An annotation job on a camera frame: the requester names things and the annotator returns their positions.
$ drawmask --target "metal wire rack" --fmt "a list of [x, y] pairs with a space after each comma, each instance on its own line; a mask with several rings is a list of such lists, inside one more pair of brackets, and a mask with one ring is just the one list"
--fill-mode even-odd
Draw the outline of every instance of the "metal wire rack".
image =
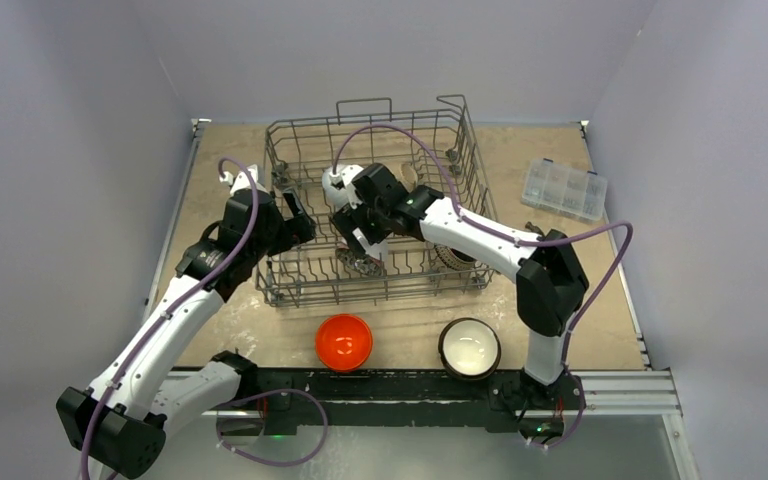
[[[437, 295], [447, 290], [485, 288], [493, 271], [480, 263], [452, 265], [440, 247], [412, 238], [391, 237], [380, 276], [359, 273], [338, 258], [342, 242], [329, 220], [332, 209], [325, 202], [322, 173], [332, 164], [346, 136], [364, 124], [387, 122], [410, 130], [430, 146], [452, 175], [461, 203], [467, 209], [496, 219], [475, 130], [463, 95], [436, 98], [437, 108], [393, 111], [390, 98], [343, 100], [336, 115], [279, 120], [266, 129], [263, 168], [269, 173], [275, 200], [289, 214], [281, 191], [295, 189], [307, 213], [316, 222], [316, 238], [258, 265], [255, 286], [266, 303], [275, 307], [340, 304], [360, 300], [389, 300]], [[387, 105], [381, 111], [380, 105]], [[374, 113], [347, 113], [375, 108]], [[432, 159], [399, 132], [372, 129], [355, 137], [341, 163], [383, 163], [391, 170], [410, 165], [417, 183], [448, 195], [448, 186]]]

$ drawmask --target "clear plastic organizer box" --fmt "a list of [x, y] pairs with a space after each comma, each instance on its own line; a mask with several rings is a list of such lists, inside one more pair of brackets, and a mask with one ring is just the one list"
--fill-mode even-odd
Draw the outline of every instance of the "clear plastic organizer box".
[[535, 158], [526, 172], [522, 203], [592, 223], [605, 212], [608, 179]]

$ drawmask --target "red bowl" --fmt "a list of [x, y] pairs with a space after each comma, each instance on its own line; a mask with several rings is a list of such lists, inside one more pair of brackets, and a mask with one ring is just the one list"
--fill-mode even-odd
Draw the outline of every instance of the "red bowl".
[[341, 313], [322, 322], [316, 332], [316, 355], [339, 373], [357, 369], [372, 352], [372, 332], [359, 317]]

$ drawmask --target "beige table surface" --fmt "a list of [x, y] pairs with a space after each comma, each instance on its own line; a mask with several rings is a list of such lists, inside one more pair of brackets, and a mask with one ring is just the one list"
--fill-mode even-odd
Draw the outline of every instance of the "beige table surface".
[[[228, 190], [217, 181], [217, 160], [227, 155], [260, 164], [264, 131], [264, 125], [207, 127], [156, 299], [168, 285], [184, 249], [198, 239], [205, 226], [222, 217]], [[520, 203], [523, 175], [533, 158], [590, 168], [576, 128], [492, 126], [476, 128], [476, 135], [501, 223], [522, 229], [526, 221], [531, 221], [544, 231], [555, 228], [568, 235], [592, 228]], [[591, 286], [595, 285], [613, 259], [608, 237], [601, 235], [577, 243], [575, 249]], [[379, 301], [377, 305], [359, 302], [303, 308], [265, 305], [263, 295], [249, 281], [205, 324], [177, 364], [200, 366], [217, 352], [236, 348], [261, 366], [319, 367], [322, 364], [313, 348], [314, 334], [324, 319], [341, 312], [360, 316], [372, 329], [375, 346], [365, 367], [442, 368], [437, 354], [438, 335], [449, 321], [463, 316], [480, 318], [495, 328], [502, 343], [500, 368], [521, 368], [526, 357], [528, 331], [516, 314], [514, 286], [497, 274], [485, 290], [476, 293], [446, 292], [438, 297]], [[569, 361], [573, 369], [643, 368], [626, 295], [616, 274], [576, 329]]]

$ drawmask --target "gray wall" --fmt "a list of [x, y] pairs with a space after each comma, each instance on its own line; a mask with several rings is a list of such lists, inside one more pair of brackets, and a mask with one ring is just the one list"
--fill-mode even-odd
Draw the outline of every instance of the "gray wall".
[[127, 0], [0, 0], [0, 478], [71, 477], [54, 402], [136, 331], [188, 120]]
[[344, 98], [478, 121], [590, 118], [655, 0], [135, 0], [191, 116], [263, 121]]
[[661, 0], [590, 123], [703, 478], [768, 478], [768, 0]]

